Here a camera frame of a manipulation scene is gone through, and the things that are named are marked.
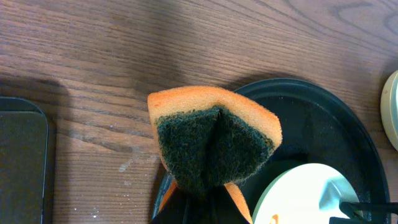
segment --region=black tray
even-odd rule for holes
[[[326,164],[341,172],[360,202],[389,202],[386,176],[376,147],[358,117],[335,95],[309,82],[289,78],[252,83],[236,93],[275,113],[284,137],[260,172],[239,186],[251,213],[273,179],[306,163]],[[170,179],[167,174],[160,186],[154,216]],[[380,223],[390,223],[391,219],[386,214],[364,215]]]
[[[0,223],[51,223],[54,163],[54,123],[27,100],[0,97]]]

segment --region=green scouring pad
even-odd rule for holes
[[[198,198],[255,174],[282,142],[277,116],[241,95],[187,86],[148,97],[162,163]]]

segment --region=white bowl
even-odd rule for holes
[[[398,151],[398,71],[394,72],[384,85],[380,110],[387,137]]]
[[[339,209],[341,202],[359,202],[348,180],[330,166],[305,164],[269,184],[254,209],[253,222],[328,224],[330,217],[348,218]]]

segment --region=wooden table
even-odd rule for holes
[[[147,223],[164,169],[149,93],[314,82],[373,138],[398,202],[379,97],[398,69],[398,1],[2,0],[0,94],[57,124],[54,223]]]

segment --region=container lid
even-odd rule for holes
[[[384,85],[380,110],[387,137],[398,150],[398,71],[394,72]]]

